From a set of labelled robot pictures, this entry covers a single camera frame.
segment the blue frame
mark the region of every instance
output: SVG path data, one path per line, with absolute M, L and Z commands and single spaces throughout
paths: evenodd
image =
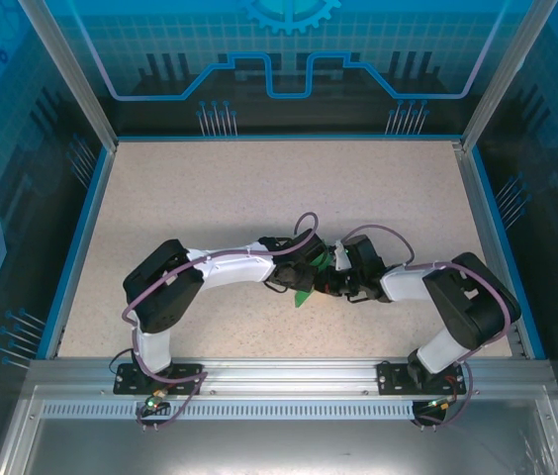
M 46 321 L 44 333 L 42 334 L 42 340 L 38 347 L 37 359 L 49 358 L 48 352 L 51 350 L 55 340 L 55 328 L 57 325 L 63 325 L 63 323 L 59 321 L 61 307 L 66 296 L 70 292 L 76 290 L 76 282 L 78 281 L 78 276 L 81 275 L 81 264 L 85 259 L 90 239 L 92 239 L 94 223 L 99 215 L 105 187 L 110 177 L 112 159 L 113 156 L 103 147 L 101 153 L 99 153 L 90 187 L 88 188 L 88 193 L 83 202 L 83 208 L 81 208 L 79 221 L 77 222 L 77 227 L 72 236 L 72 243 L 68 250 L 68 256 L 63 264 L 63 270 L 61 271 L 61 277 L 57 284 L 54 299 L 52 299 L 52 305 L 50 306 L 50 312 L 48 312 L 48 319 Z
M 223 140 L 223 141 L 294 141 L 294 140 L 374 140 L 374 139 L 386 139 L 386 140 L 399 140 L 399 141 L 459 141 L 461 136 L 457 135 L 427 135 L 427 136 L 387 136 L 385 134 L 368 134 L 368 135 L 347 135 L 347 136 L 333 136 L 333 135 L 311 135 L 311 136 L 239 136 L 239 137 L 229 137 L 229 138 L 214 138 L 209 139 L 209 141 Z M 197 136 L 158 136 L 158 137 L 148 137 L 148 136 L 123 136 L 119 137 L 119 142 L 202 142 L 206 141 L 205 137 Z M 493 220 L 493 224 L 497 230 L 499 236 L 499 242 L 506 258 L 506 263 L 508 265 L 508 271 L 510 273 L 512 285 L 514 287 L 514 292 L 521 305 L 522 318 L 525 324 L 525 329 L 527 330 L 527 337 L 532 348 L 533 356 L 536 359 L 545 359 L 545 352 L 536 329 L 536 324 L 534 322 L 527 297 L 525 295 L 525 290 L 523 284 L 520 280 L 518 270 L 516 268 L 516 262 L 512 254 L 512 249 L 508 241 L 508 235 L 506 234 L 506 229 L 501 221 L 501 216 L 499 214 L 499 208 L 495 197 L 490 186 L 490 181 L 486 173 L 486 169 L 481 159 L 481 155 L 476 147 L 472 150 L 472 156 L 475 160 L 477 170 L 479 171 L 479 177 L 483 192 L 488 201 L 490 207 L 490 212 Z M 53 336 L 55 334 L 55 327 L 59 323 L 59 313 L 65 296 L 68 294 L 69 286 L 75 286 L 74 272 L 77 271 L 80 274 L 80 269 L 77 269 L 77 261 L 85 258 L 85 250 L 92 238 L 92 233 L 94 231 L 94 222 L 99 213 L 99 208 L 101 201 L 103 199 L 103 192 L 105 191 L 105 186 L 107 185 L 107 180 L 110 174 L 110 154 L 103 149 L 97 166 L 92 177 L 92 184 L 86 195 L 85 202 L 83 204 L 83 209 L 81 210 L 81 215 L 77 223 L 77 228 L 74 232 L 74 237 L 72 239 L 72 244 L 70 245 L 70 250 L 66 258 L 63 271 L 61 273 L 61 278 L 57 286 L 57 291 L 52 301 L 52 306 L 48 315 L 48 320 L 46 323 L 46 328 L 42 336 L 42 341 L 38 350 L 37 358 L 45 359 L 48 358 L 48 351 L 50 350 Z
M 510 278 L 512 285 L 514 287 L 514 293 L 516 298 L 520 303 L 520 309 L 522 313 L 523 323 L 525 324 L 525 329 L 527 330 L 527 337 L 529 339 L 529 344 L 532 348 L 532 353 L 535 359 L 545 359 L 545 350 L 538 335 L 538 330 L 536 329 L 536 323 L 534 322 L 534 316 L 529 307 L 529 302 L 527 301 L 527 296 L 525 295 L 525 288 L 520 280 L 520 275 L 518 274 L 518 269 L 516 268 L 516 261 L 514 260 L 514 254 L 512 254 L 512 248 L 510 247 L 510 242 L 508 241 L 508 234 L 506 233 L 506 228 L 501 220 L 501 215 L 499 213 L 499 207 L 497 206 L 497 201 L 495 200 L 495 195 L 490 186 L 490 180 L 488 179 L 488 174 L 486 173 L 486 168 L 481 159 L 481 154 L 475 145 L 472 150 L 473 159 L 475 160 L 475 165 L 479 171 L 479 178 L 481 181 L 484 194 L 486 195 L 486 200 L 488 201 L 488 206 L 490 207 L 490 213 L 497 230 L 497 236 L 499 237 L 499 244 L 501 250 L 506 258 L 506 264 L 508 265 L 508 272 L 510 273 Z

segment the blue printed backdrop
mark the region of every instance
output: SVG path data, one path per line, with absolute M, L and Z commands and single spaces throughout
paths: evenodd
M 200 103 L 227 100 L 241 132 L 418 133 L 430 113 L 423 133 L 454 134 L 465 127 L 529 1 L 49 6 L 104 105 L 110 98 L 120 103 L 111 118 L 121 133 L 199 135 L 203 122 L 210 125 Z M 416 123 L 387 127 L 392 110 L 396 121 L 405 111 Z
M 5 316 L 44 325 L 100 148 L 18 2 L 0 0 L 0 443 L 36 347 Z
M 558 4 L 479 148 L 543 345 L 558 362 Z

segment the work surface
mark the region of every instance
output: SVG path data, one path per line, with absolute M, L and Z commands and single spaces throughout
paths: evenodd
M 306 211 L 319 215 L 327 242 L 379 223 L 411 242 L 417 263 L 466 250 L 483 258 L 449 142 L 124 142 L 59 356 L 130 346 L 122 282 L 163 241 L 218 249 L 290 236 Z M 408 258 L 394 237 L 368 235 L 385 263 Z M 406 356 L 441 328 L 429 302 L 351 305 L 315 294 L 296 309 L 293 292 L 244 283 L 200 294 L 171 348 L 180 357 Z M 479 354 L 511 352 L 504 339 Z

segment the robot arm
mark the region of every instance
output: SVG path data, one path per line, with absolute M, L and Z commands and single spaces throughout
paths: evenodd
M 330 266 L 320 273 L 315 282 L 317 290 L 345 296 L 351 303 L 432 301 L 439 312 L 444 329 L 409 356 L 408 370 L 419 388 L 504 328 L 505 318 L 497 299 L 480 282 L 460 271 L 431 265 L 387 267 L 367 236 L 352 237 L 342 246 L 349 265 L 342 270 Z M 475 254 L 465 252 L 451 262 L 472 271 L 499 294 L 511 323 L 520 317 L 516 298 Z
M 244 251 L 280 251 L 302 242 L 310 230 L 295 238 L 262 237 L 241 247 Z M 329 252 L 331 264 L 318 269 L 312 262 Z M 186 249 L 176 240 L 162 244 L 124 281 L 128 303 L 170 270 L 214 251 Z M 511 322 L 518 319 L 516 299 L 472 253 L 453 263 L 481 276 L 505 301 Z M 326 246 L 316 235 L 298 250 L 283 255 L 224 255 L 180 272 L 158 287 L 136 307 L 138 351 L 149 371 L 167 368 L 170 329 L 199 292 L 234 282 L 271 282 L 294 290 L 313 288 L 351 303 L 429 300 L 435 304 L 444 329 L 409 356 L 408 370 L 419 388 L 467 353 L 499 333 L 504 314 L 495 297 L 474 279 L 451 268 L 387 266 L 367 236 L 356 236 Z
M 254 254 L 255 251 L 287 249 L 302 242 L 310 232 L 307 230 L 294 238 L 262 237 L 248 246 L 233 249 L 244 251 L 243 255 L 210 258 L 180 272 L 175 280 L 154 290 L 135 309 L 139 322 L 138 351 L 147 369 L 157 373 L 169 366 L 170 329 L 200 292 L 235 282 L 265 281 L 294 290 L 311 290 L 317 269 L 310 262 L 326 252 L 326 246 L 316 235 L 287 254 Z M 214 253 L 214 250 L 187 249 L 177 239 L 164 242 L 123 282 L 128 303 L 164 273 Z

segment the black mounting bracket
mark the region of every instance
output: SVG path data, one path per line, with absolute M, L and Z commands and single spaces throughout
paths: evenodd
M 455 387 L 448 382 L 447 376 L 454 378 Z M 451 396 L 466 394 L 466 383 L 461 365 L 448 366 L 420 389 L 408 371 L 407 363 L 383 361 L 376 365 L 376 379 L 380 396 Z
M 180 379 L 201 372 L 201 364 L 174 364 L 158 373 L 158 376 L 167 379 Z M 188 396 L 195 385 L 194 381 L 190 381 L 169 387 L 168 384 L 155 381 L 144 374 L 137 364 L 124 363 L 117 368 L 113 392 L 119 395 L 149 396 L 159 389 L 167 388 L 168 395 Z

